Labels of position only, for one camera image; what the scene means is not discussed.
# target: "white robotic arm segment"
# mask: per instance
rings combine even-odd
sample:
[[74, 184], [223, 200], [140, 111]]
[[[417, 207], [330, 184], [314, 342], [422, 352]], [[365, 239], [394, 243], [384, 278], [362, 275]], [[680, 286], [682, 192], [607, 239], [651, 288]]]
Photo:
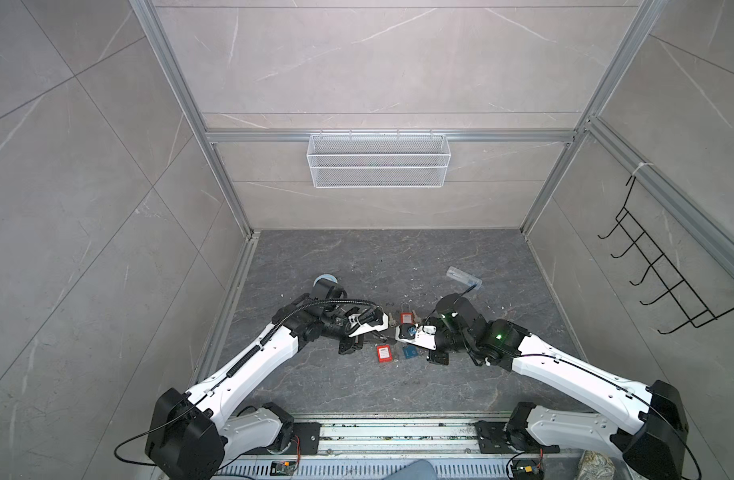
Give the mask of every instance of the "white robotic arm segment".
[[292, 358], [298, 352], [298, 337], [291, 336], [290, 330], [285, 326], [271, 337], [260, 351], [251, 356], [241, 367], [237, 375], [226, 378], [228, 371], [254, 347], [260, 346], [262, 339], [273, 323], [269, 323], [258, 338], [250, 343], [247, 348], [239, 352], [223, 368], [215, 372], [205, 381], [192, 386], [187, 390], [192, 394], [191, 398], [202, 398], [197, 408], [202, 412], [208, 409], [212, 411], [210, 420], [220, 429], [226, 424], [233, 411], [239, 406], [255, 387], [263, 381], [277, 366]]
[[514, 359], [511, 367], [516, 373], [540, 380], [554, 387], [554, 389], [585, 403], [631, 435], [638, 432], [644, 424], [639, 418], [639, 413], [641, 411], [646, 412], [647, 407], [631, 394], [638, 396], [649, 404], [652, 394], [647, 391], [647, 385], [614, 376], [612, 373], [596, 368], [583, 360], [576, 359], [572, 355], [544, 342], [535, 334], [526, 336], [519, 344], [518, 350], [522, 355], [542, 354], [565, 360], [621, 386], [626, 390], [617, 389], [610, 383], [575, 366], [544, 356], [518, 357]]

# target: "white zip tie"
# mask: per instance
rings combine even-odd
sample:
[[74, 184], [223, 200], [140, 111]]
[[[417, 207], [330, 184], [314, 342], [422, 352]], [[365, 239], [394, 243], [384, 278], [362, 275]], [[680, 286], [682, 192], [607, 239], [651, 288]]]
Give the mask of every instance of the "white zip tie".
[[637, 172], [637, 171], [639, 171], [639, 169], [640, 169], [641, 167], [645, 166], [645, 165], [650, 165], [650, 166], [652, 166], [652, 165], [654, 165], [654, 164], [648, 164], [647, 162], [639, 162], [639, 166], [638, 166], [638, 167], [636, 167], [636, 168], [634, 168], [634, 169], [633, 169], [633, 172], [631, 172], [631, 177], [633, 177], [634, 175], [636, 175], [636, 172]]

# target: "wire basket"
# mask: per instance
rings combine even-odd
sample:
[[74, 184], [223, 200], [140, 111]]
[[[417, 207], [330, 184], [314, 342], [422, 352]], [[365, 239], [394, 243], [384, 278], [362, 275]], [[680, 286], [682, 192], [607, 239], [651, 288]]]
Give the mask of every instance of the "wire basket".
[[441, 187], [443, 134], [315, 134], [306, 153], [314, 187]]

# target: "marble tile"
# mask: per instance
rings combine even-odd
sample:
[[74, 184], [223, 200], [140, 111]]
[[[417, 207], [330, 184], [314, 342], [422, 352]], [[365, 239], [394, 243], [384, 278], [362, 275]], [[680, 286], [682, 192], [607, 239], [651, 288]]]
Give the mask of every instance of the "marble tile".
[[0, 117], [72, 76], [19, 0], [0, 0]]
[[[513, 0], [154, 0], [159, 7], [512, 7]], [[530, 0], [520, 7], [635, 7], [638, 0]]]
[[154, 188], [193, 244], [201, 246], [223, 205], [223, 193], [195, 139], [188, 141]]
[[[624, 233], [618, 230], [607, 240], [597, 237], [614, 225], [612, 218], [626, 197], [628, 177], [599, 144], [589, 143], [580, 149], [557, 188], [556, 202], [610, 281], [667, 379], [681, 392], [685, 407], [727, 475], [734, 478], [734, 349], [726, 348], [734, 339], [734, 312], [699, 330], [686, 326], [667, 336], [656, 331], [670, 330], [686, 318], [668, 298], [652, 306], [639, 303], [656, 298], [664, 288], [651, 273], [641, 286], [629, 283], [637, 282], [647, 266], [638, 252], [632, 250], [619, 260], [610, 257], [630, 245]], [[629, 208], [714, 312], [734, 306], [734, 281], [640, 185], [631, 193]], [[659, 265], [664, 277], [671, 274], [667, 264]], [[702, 310], [687, 288], [679, 287], [675, 293], [691, 315]]]
[[[443, 295], [462, 291], [448, 267], [480, 277], [471, 302], [487, 319], [504, 317], [574, 353], [564, 323], [518, 230], [267, 230], [260, 235], [222, 360], [241, 351], [287, 302], [310, 291], [323, 272], [349, 296], [398, 315], [419, 315]], [[579, 408], [572, 398], [499, 368], [476, 367], [464, 353], [449, 366], [424, 358], [379, 364], [375, 345], [338, 356], [337, 342], [310, 343], [259, 385], [246, 403], [277, 402], [291, 412], [497, 411], [519, 401]]]
[[0, 377], [150, 188], [76, 80], [0, 120]]
[[147, 40], [77, 76], [152, 184], [191, 136]]
[[553, 199], [528, 240], [588, 361], [640, 382], [665, 379], [604, 273]]
[[652, 34], [734, 72], [734, 0], [669, 2]]
[[242, 230], [239, 229], [228, 202], [223, 202], [199, 252], [224, 288], [233, 273], [243, 245]]
[[[202, 256], [197, 256], [167, 315], [135, 370], [114, 412], [98, 450], [84, 474], [93, 480], [140, 478], [148, 480], [152, 468], [130, 466], [114, 458], [114, 447], [151, 424], [157, 398], [170, 387], [183, 391], [197, 368], [207, 334], [218, 314], [223, 287]], [[145, 438], [124, 447], [125, 458], [150, 462], [144, 454]]]
[[0, 381], [0, 478], [80, 478], [197, 251], [151, 191]]
[[543, 182], [448, 182], [440, 188], [314, 188], [234, 182], [254, 228], [516, 228]]
[[602, 117], [734, 236], [734, 74], [648, 38]]
[[74, 73], [144, 36], [128, 0], [24, 0]]
[[202, 111], [332, 115], [577, 112], [635, 9], [158, 12]]
[[[222, 143], [217, 148], [232, 180], [311, 181], [305, 143]], [[561, 142], [451, 142], [445, 181], [542, 181], [562, 148]]]
[[207, 128], [569, 128], [580, 112], [502, 114], [211, 114]]

